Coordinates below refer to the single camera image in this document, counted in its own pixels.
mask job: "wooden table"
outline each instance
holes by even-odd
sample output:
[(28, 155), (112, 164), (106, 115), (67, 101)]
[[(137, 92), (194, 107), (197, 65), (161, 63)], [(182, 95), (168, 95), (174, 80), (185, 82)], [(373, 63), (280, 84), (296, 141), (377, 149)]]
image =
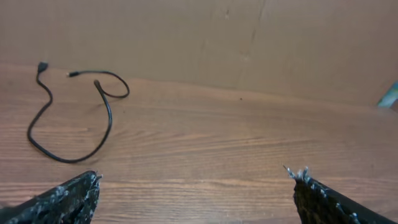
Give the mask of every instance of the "wooden table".
[[(3, 206), (92, 169), (104, 174), (93, 223), (300, 223), (285, 164), (309, 166), (314, 178), (398, 222), (393, 111), (128, 78), (131, 95), (109, 99), (114, 124), (103, 148), (88, 161), (62, 164), (26, 137), (48, 100), (36, 69), (0, 64)], [(65, 73), (42, 74), (54, 104), (34, 138), (56, 155), (77, 158), (106, 129), (93, 80), (111, 93), (124, 88), (106, 75)]]

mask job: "beige wall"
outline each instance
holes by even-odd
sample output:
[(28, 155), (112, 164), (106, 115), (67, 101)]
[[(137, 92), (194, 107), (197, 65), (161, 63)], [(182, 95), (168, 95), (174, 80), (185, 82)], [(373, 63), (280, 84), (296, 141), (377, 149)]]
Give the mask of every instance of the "beige wall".
[(398, 1), (0, 1), (0, 62), (43, 59), (374, 105), (398, 79)]

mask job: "power cord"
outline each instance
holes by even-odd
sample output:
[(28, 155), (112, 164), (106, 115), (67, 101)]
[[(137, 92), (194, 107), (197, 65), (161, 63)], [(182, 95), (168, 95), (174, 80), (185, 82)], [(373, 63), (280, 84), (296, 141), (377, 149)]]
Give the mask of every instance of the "power cord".
[(64, 162), (64, 163), (68, 163), (68, 164), (72, 164), (72, 163), (77, 163), (77, 162), (84, 161), (84, 160), (90, 158), (91, 156), (93, 156), (95, 153), (98, 152), (98, 150), (101, 148), (101, 146), (104, 144), (104, 142), (105, 142), (106, 139), (108, 138), (109, 132), (111, 131), (111, 128), (112, 128), (112, 111), (111, 111), (111, 107), (109, 106), (109, 103), (108, 103), (108, 101), (107, 101), (105, 95), (110, 96), (110, 97), (113, 97), (113, 98), (125, 98), (125, 97), (127, 97), (127, 96), (130, 94), (130, 88), (129, 88), (129, 86), (127, 85), (127, 83), (126, 83), (121, 77), (119, 77), (117, 74), (115, 74), (115, 73), (113, 73), (113, 72), (109, 72), (109, 71), (103, 71), (103, 70), (85, 70), (85, 71), (79, 71), (79, 72), (70, 72), (70, 73), (68, 74), (69, 77), (75, 77), (75, 76), (77, 76), (77, 75), (81, 75), (81, 74), (84, 74), (84, 73), (102, 73), (102, 74), (112, 75), (112, 76), (116, 77), (117, 79), (119, 79), (119, 80), (124, 84), (124, 86), (125, 86), (126, 89), (127, 89), (127, 93), (124, 94), (124, 95), (121, 95), (121, 96), (116, 96), (116, 95), (109, 94), (109, 93), (105, 92), (105, 91), (102, 89), (101, 84), (100, 84), (100, 82), (99, 82), (98, 80), (95, 80), (95, 81), (94, 81), (94, 85), (95, 85), (95, 87), (97, 88), (99, 94), (101, 95), (101, 97), (102, 97), (102, 99), (103, 99), (103, 101), (104, 101), (105, 107), (106, 107), (106, 111), (108, 112), (108, 128), (106, 129), (105, 135), (104, 135), (104, 137), (102, 138), (101, 142), (100, 142), (99, 145), (94, 149), (94, 151), (92, 151), (92, 152), (89, 153), (88, 155), (83, 156), (83, 157), (81, 157), (81, 158), (79, 158), (79, 159), (63, 159), (63, 158), (61, 158), (61, 157), (58, 157), (58, 156), (52, 154), (52, 153), (49, 152), (48, 150), (44, 149), (44, 148), (43, 148), (39, 143), (37, 143), (37, 142), (33, 139), (33, 137), (32, 137), (32, 128), (33, 128), (33, 126), (35, 125), (35, 123), (37, 122), (37, 120), (39, 120), (40, 116), (44, 113), (44, 111), (45, 111), (48, 107), (50, 107), (50, 105), (51, 105), (52, 102), (53, 102), (53, 96), (52, 96), (52, 93), (51, 93), (50, 89), (49, 89), (47, 86), (45, 86), (45, 85), (40, 81), (40, 79), (39, 79), (40, 74), (41, 74), (42, 72), (46, 71), (46, 69), (47, 69), (48, 67), (49, 67), (49, 65), (48, 65), (48, 63), (46, 63), (46, 62), (40, 62), (40, 63), (39, 63), (39, 66), (37, 67), (36, 82), (37, 82), (37, 84), (39, 84), (41, 87), (43, 87), (43, 89), (49, 94), (50, 101), (47, 102), (47, 103), (42, 107), (42, 109), (40, 109), (40, 111), (37, 113), (37, 115), (35, 116), (35, 118), (34, 118), (34, 119), (32, 120), (32, 122), (30, 123), (30, 125), (29, 125), (29, 127), (28, 127), (28, 129), (27, 129), (27, 138), (28, 138), (28, 140), (29, 140), (38, 150), (42, 151), (42, 152), (43, 152), (44, 154), (46, 154), (48, 157), (50, 157), (50, 158), (52, 158), (52, 159), (55, 159), (56, 161)]

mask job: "cable connector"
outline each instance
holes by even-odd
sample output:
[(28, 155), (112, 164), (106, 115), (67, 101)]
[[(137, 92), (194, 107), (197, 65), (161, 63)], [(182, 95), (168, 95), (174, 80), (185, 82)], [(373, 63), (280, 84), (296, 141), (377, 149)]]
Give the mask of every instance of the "cable connector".
[(77, 75), (80, 75), (80, 72), (70, 72), (70, 73), (68, 73), (69, 77), (75, 77)]
[(37, 73), (42, 73), (46, 71), (48, 67), (49, 64), (47, 62), (40, 62), (39, 65), (37, 66)]

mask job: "light blue object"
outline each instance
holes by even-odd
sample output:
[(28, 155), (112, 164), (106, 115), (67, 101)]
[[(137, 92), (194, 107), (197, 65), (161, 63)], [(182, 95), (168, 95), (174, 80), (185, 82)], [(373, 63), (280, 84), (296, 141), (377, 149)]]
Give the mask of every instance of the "light blue object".
[(383, 96), (383, 98), (381, 98), (377, 106), (382, 108), (390, 108), (397, 99), (398, 99), (398, 81), (392, 84), (391, 88), (387, 91), (387, 93)]

